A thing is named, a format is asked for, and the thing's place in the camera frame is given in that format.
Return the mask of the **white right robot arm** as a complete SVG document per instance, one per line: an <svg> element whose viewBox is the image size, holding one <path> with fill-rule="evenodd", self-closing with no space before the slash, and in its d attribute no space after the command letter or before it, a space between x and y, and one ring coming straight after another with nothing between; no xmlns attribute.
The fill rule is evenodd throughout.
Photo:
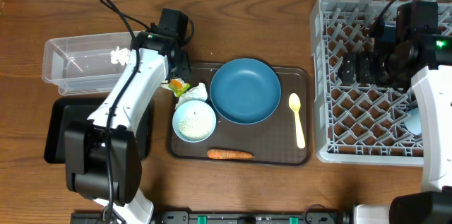
<svg viewBox="0 0 452 224"><path fill-rule="evenodd" d="M411 88L420 114L424 167L421 192L395 198L389 223L451 222L451 38L416 34L391 53L350 52L338 76L344 84Z"/></svg>

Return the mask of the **white tissue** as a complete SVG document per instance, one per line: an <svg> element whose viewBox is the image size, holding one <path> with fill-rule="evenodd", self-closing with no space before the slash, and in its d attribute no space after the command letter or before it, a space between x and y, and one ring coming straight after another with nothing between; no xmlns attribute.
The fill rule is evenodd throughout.
<svg viewBox="0 0 452 224"><path fill-rule="evenodd" d="M116 49L110 52L110 62L112 64L120 64L121 66L125 66L128 64L131 55L131 50L128 48L120 49L117 46Z"/></svg>

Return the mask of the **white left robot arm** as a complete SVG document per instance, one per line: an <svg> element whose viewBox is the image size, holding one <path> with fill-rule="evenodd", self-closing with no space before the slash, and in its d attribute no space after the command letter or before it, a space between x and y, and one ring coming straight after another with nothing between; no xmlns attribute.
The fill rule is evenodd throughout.
<svg viewBox="0 0 452 224"><path fill-rule="evenodd" d="M117 214L122 223L149 223L153 204L139 189L142 167L138 125L166 80L191 73L182 49L185 35L143 31L132 39L131 55L116 85L84 122L64 131L66 186L105 206L101 220Z"/></svg>

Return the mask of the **light blue plastic cup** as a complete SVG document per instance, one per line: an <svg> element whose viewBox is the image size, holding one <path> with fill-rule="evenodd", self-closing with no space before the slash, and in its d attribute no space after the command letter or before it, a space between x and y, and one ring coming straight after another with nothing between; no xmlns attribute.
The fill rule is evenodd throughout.
<svg viewBox="0 0 452 224"><path fill-rule="evenodd" d="M404 121L405 127L410 133L420 136L422 134L422 125L419 108L408 110L407 114L409 117Z"/></svg>

